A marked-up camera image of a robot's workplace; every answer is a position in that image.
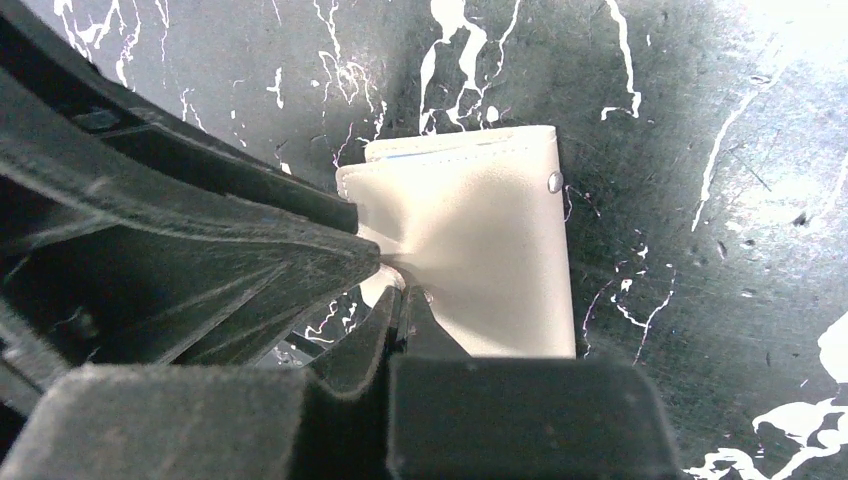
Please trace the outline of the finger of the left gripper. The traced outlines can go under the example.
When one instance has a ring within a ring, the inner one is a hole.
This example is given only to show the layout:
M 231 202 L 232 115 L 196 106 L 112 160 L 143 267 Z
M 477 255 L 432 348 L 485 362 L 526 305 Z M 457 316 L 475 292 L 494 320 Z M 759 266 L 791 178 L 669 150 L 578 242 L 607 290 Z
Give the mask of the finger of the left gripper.
M 1 4 L 1 67 L 54 114 L 153 170 L 343 232 L 357 230 L 355 205 L 272 168 L 106 79 L 21 1 Z
M 244 365 L 377 246 L 152 169 L 1 77 L 1 394 L 90 365 Z

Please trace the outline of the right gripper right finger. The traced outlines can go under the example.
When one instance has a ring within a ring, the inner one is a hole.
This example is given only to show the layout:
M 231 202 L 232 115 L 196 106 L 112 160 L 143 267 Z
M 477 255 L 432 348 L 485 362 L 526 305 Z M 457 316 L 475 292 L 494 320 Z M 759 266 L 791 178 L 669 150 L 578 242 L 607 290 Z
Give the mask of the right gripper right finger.
M 658 394 L 637 369 L 570 359 L 474 358 L 407 291 L 389 360 L 394 479 L 678 479 Z

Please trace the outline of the silver metal card holder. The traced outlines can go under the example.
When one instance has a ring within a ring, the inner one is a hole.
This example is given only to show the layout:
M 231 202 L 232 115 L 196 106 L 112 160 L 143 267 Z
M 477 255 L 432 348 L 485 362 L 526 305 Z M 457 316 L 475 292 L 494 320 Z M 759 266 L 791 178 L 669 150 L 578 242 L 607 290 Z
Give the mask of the silver metal card holder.
M 335 178 L 360 237 L 430 295 L 436 321 L 466 352 L 575 357 L 554 127 L 377 140 Z

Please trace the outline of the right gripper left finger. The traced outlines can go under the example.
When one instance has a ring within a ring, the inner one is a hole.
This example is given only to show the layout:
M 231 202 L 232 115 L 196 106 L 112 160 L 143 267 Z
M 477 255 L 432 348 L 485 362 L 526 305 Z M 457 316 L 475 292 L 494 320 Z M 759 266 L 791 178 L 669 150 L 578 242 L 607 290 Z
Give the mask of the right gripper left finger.
M 87 365 L 40 399 L 5 479 L 383 479 L 388 287 L 299 369 Z

